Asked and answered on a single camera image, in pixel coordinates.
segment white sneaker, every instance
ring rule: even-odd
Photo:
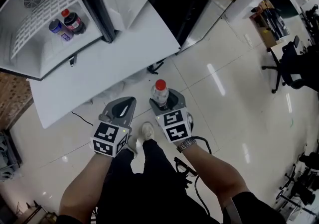
[[[154,127],[150,122],[144,122],[140,128],[140,137],[143,141],[154,139]]]
[[[134,153],[134,158],[136,158],[136,156],[138,155],[138,151],[136,150],[136,142],[137,142],[137,140],[138,139],[136,137],[131,136],[129,138],[128,143],[123,147],[123,149],[128,149],[131,152],[133,152]]]

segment wristwatch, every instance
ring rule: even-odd
[[[185,151],[187,148],[189,148],[193,144],[197,144],[196,140],[192,139],[192,138],[188,138],[177,147],[177,150],[180,153],[182,153],[183,151]]]

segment office chair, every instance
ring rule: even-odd
[[[293,42],[289,42],[283,47],[283,56],[281,60],[277,59],[275,53],[271,48],[267,48],[267,51],[271,52],[276,66],[262,66],[261,68],[262,70],[272,69],[277,71],[276,88],[271,90],[273,94],[276,93],[276,91],[278,90],[281,77],[284,80],[283,86],[287,84],[288,86],[296,90],[305,86],[304,79],[297,79],[294,81],[291,77],[291,74],[298,74],[298,71],[293,71],[296,65],[292,64],[292,61],[296,60],[296,57],[298,56],[295,48],[297,48],[299,41],[299,37],[296,36]]]

